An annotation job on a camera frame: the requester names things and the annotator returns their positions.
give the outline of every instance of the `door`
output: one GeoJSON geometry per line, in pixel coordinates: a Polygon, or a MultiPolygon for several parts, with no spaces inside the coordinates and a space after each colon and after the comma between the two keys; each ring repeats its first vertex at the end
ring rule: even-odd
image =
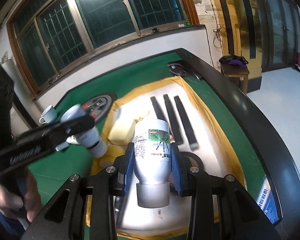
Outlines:
{"type": "Polygon", "coordinates": [[[296,63],[297,24],[296,5],[290,0],[266,0],[269,28],[268,66],[263,71],[290,67],[296,63]]]}

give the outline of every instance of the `green table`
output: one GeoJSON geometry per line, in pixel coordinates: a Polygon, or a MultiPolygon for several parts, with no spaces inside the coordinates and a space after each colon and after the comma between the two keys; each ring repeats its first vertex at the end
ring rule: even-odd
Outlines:
{"type": "MultiPolygon", "coordinates": [[[[114,92],[117,98],[121,98],[136,87],[170,77],[172,75],[167,63],[177,60],[181,58],[175,52],[155,56],[86,82],[71,90],[60,101],[56,108],[58,117],[60,118],[71,106],[82,104],[103,92],[114,92]]],[[[188,79],[186,81],[209,107],[228,137],[242,165],[248,192],[256,199],[265,173],[245,133],[206,82],[192,82],[188,79]]],[[[102,130],[103,125],[104,120],[97,126],[98,129],[102,130]]],[[[88,176],[91,161],[92,157],[85,148],[71,145],[64,153],[56,152],[31,164],[30,169],[38,181],[42,203],[47,203],[70,175],[77,173],[88,176]]]]}

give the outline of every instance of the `blue sleeve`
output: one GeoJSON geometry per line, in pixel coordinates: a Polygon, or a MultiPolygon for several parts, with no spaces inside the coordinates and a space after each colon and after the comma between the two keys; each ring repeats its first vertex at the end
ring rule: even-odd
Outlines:
{"type": "Polygon", "coordinates": [[[21,238],[23,233],[25,232],[23,226],[20,224],[18,220],[7,218],[0,212],[0,223],[3,225],[7,232],[14,236],[21,238]]]}

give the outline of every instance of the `silver screw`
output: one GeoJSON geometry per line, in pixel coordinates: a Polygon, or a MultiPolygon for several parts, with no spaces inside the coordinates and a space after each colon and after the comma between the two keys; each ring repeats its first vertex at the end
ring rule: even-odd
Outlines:
{"type": "Polygon", "coordinates": [[[70,176],[70,180],[71,181],[76,181],[78,179],[79,179],[79,175],[78,174],[73,174],[73,175],[70,176]]]}
{"type": "Polygon", "coordinates": [[[190,167],[190,171],[193,173],[197,173],[197,172],[199,172],[199,168],[196,166],[192,166],[192,167],[190,167]]]}
{"type": "Polygon", "coordinates": [[[112,173],[115,171],[115,167],[114,166],[109,166],[106,168],[106,171],[109,172],[109,173],[112,173]]]}
{"type": "Polygon", "coordinates": [[[232,175],[227,175],[227,176],[226,176],[226,180],[232,182],[232,181],[234,181],[234,176],[232,176],[232,175]]]}

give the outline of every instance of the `white cup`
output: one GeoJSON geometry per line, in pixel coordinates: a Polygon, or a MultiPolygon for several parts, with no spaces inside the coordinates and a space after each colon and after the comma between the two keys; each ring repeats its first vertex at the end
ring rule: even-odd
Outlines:
{"type": "MultiPolygon", "coordinates": [[[[61,117],[61,122],[66,122],[69,120],[73,120],[75,118],[84,116],[86,113],[81,108],[81,106],[75,105],[68,109],[63,116],[61,117]]],[[[89,131],[84,133],[79,133],[75,135],[75,138],[79,144],[86,147],[89,152],[95,157],[100,158],[102,157],[106,151],[108,150],[108,146],[106,143],[101,139],[98,130],[96,127],[92,128],[89,131]]]]}
{"type": "Polygon", "coordinates": [[[54,119],[57,118],[57,116],[57,111],[53,108],[53,106],[48,106],[46,110],[42,112],[41,118],[39,119],[39,123],[51,123],[54,119]]]}

